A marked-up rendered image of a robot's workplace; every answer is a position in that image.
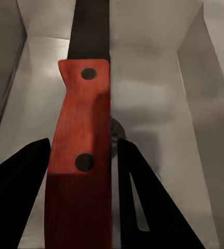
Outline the parer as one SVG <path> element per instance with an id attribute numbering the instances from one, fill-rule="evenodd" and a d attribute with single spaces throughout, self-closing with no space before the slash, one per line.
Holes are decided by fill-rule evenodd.
<path id="1" fill-rule="evenodd" d="M 45 249 L 113 249 L 109 0 L 76 0 L 44 200 Z"/>

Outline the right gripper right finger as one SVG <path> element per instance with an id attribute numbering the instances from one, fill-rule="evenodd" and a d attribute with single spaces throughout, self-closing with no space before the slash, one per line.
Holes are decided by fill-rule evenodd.
<path id="1" fill-rule="evenodd" d="M 117 141 L 121 249 L 205 249 L 134 143 Z M 130 173 L 150 231 L 138 229 Z"/>

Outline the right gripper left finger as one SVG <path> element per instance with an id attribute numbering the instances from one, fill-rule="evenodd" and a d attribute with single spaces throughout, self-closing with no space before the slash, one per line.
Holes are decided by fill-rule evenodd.
<path id="1" fill-rule="evenodd" d="M 48 138 L 26 145 L 0 164 L 0 249 L 17 249 L 47 171 Z"/>

